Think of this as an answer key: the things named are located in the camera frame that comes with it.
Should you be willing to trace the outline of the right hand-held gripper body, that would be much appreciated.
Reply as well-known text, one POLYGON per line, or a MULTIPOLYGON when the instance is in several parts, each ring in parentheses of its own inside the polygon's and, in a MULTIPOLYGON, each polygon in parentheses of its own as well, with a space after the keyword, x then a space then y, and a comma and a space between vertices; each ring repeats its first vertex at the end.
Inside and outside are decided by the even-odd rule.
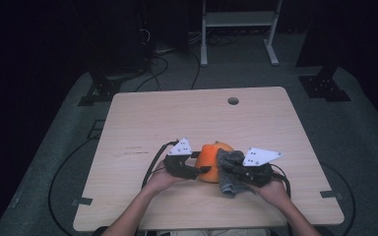
POLYGON ((271 162, 282 157, 279 151, 250 147, 241 163, 242 180, 256 187, 264 187, 274 177, 271 162))

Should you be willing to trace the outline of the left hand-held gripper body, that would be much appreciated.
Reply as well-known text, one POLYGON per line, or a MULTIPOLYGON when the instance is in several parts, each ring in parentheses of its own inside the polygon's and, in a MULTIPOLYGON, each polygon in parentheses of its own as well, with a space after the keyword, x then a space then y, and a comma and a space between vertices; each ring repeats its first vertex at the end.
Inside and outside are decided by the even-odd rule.
POLYGON ((195 180, 200 170, 186 164, 192 153, 193 150, 188 139, 182 138, 171 148, 163 160, 166 171, 174 177, 195 180))

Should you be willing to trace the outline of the orange plush toy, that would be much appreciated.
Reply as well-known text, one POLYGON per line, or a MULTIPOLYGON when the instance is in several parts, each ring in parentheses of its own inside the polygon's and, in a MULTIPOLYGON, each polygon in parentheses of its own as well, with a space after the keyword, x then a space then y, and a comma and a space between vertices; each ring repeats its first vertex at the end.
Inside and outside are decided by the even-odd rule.
POLYGON ((201 180, 209 183, 217 183, 220 180, 217 164, 217 155, 220 149, 225 151, 233 151, 233 148, 230 145, 220 142, 202 146, 201 152, 195 162, 195 166, 197 168, 210 166, 211 169, 207 173, 199 174, 199 178, 201 180))

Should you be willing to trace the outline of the grey fluffy cloth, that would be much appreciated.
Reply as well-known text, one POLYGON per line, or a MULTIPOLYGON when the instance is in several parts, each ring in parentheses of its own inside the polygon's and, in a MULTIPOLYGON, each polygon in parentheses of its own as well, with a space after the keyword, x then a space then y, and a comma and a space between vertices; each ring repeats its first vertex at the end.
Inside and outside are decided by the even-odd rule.
POLYGON ((220 148, 217 153, 217 167, 219 174, 220 191, 228 198, 234 198, 236 194, 250 192, 238 177, 231 172, 235 167, 241 167, 244 160, 240 150, 224 150, 220 148))

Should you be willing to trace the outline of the person's left hand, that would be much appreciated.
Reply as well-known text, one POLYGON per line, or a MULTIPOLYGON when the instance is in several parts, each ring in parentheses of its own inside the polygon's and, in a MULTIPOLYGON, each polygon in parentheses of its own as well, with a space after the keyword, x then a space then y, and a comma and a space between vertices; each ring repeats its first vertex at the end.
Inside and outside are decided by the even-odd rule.
POLYGON ((180 181, 182 181, 182 178, 172 176, 168 173, 161 161, 152 173, 148 183, 144 186, 143 191, 155 196, 180 181))

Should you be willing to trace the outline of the person's right hand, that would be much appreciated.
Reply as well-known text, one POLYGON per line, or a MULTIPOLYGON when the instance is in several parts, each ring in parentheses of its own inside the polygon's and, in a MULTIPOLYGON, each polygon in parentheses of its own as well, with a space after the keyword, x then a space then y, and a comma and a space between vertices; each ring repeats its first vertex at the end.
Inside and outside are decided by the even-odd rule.
POLYGON ((290 199, 285 191, 284 183, 279 179, 272 179, 263 187, 250 185, 249 188, 278 210, 286 209, 289 206, 290 199))

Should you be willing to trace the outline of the black tape strip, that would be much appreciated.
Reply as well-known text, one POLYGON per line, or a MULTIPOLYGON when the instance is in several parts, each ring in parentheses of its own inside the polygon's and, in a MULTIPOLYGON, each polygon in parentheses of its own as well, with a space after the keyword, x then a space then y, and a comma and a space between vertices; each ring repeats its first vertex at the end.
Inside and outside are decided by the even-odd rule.
POLYGON ((90 206, 93 202, 93 199, 89 198, 77 198, 72 201, 72 206, 78 207, 79 205, 90 206))
POLYGON ((321 191, 320 195, 323 199, 335 198, 337 200, 342 200, 344 198, 341 193, 335 191, 321 191))

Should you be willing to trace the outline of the black tape square outline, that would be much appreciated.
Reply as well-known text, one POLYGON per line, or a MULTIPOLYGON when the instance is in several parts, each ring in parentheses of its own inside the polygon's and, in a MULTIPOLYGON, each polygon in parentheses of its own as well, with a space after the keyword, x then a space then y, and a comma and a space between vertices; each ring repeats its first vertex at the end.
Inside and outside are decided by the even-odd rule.
POLYGON ((102 134, 105 121, 103 119, 94 120, 90 130, 88 131, 87 138, 89 140, 98 140, 102 134))

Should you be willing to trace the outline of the black metal stand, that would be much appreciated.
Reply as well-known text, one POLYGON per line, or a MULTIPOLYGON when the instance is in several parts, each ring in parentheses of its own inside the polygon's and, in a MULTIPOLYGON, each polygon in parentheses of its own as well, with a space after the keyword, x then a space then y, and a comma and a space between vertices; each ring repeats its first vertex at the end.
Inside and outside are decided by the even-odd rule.
POLYGON ((310 98, 327 101, 350 101, 346 92, 336 84, 334 75, 339 67, 339 21, 330 0, 315 0, 313 19, 305 36, 297 67, 320 66, 316 75, 300 76, 310 98))
POLYGON ((79 106, 93 106, 96 102, 109 102, 119 93, 122 84, 145 73, 144 69, 100 69, 89 70, 92 79, 88 92, 81 97, 79 106))

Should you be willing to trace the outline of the white metal stand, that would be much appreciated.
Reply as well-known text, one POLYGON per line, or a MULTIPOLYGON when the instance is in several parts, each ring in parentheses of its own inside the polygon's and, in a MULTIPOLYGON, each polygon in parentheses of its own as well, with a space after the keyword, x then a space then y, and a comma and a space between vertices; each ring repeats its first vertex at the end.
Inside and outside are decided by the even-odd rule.
POLYGON ((272 66, 280 64, 273 41, 280 17, 284 0, 276 0, 276 7, 272 11, 259 12, 220 12, 207 11, 207 0, 202 1, 202 25, 201 25, 201 48, 200 65, 208 65, 207 29, 209 28, 244 28, 244 27, 269 27, 267 37, 264 39, 265 49, 268 53, 272 66))

